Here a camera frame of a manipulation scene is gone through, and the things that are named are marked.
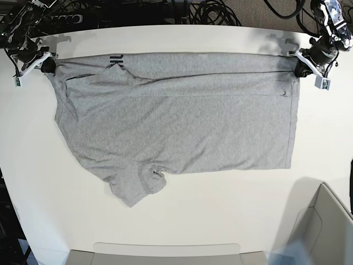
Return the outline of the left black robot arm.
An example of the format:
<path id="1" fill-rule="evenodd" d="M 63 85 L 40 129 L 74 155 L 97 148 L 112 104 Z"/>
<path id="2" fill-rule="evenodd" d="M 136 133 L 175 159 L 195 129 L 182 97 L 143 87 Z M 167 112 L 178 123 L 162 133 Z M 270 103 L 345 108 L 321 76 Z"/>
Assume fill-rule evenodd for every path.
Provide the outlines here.
<path id="1" fill-rule="evenodd" d="M 311 1 L 311 12 L 319 24 L 318 34 L 310 34 L 309 49 L 300 49 L 302 56 L 325 78 L 341 52 L 352 48 L 352 32 L 338 1 Z"/>

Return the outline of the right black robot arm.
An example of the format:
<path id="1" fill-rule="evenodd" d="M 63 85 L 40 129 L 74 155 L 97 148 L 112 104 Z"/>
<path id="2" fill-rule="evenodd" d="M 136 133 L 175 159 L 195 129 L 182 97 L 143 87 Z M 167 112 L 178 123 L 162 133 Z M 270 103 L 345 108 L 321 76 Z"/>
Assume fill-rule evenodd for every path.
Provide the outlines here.
<path id="1" fill-rule="evenodd" d="M 54 6 L 60 6 L 58 1 L 27 1 L 14 7 L 1 20 L 1 49 L 15 67 L 16 81 L 34 69 L 55 71 L 57 54 L 42 45 L 42 38 L 33 41 L 30 37 L 30 30 L 51 15 Z"/>

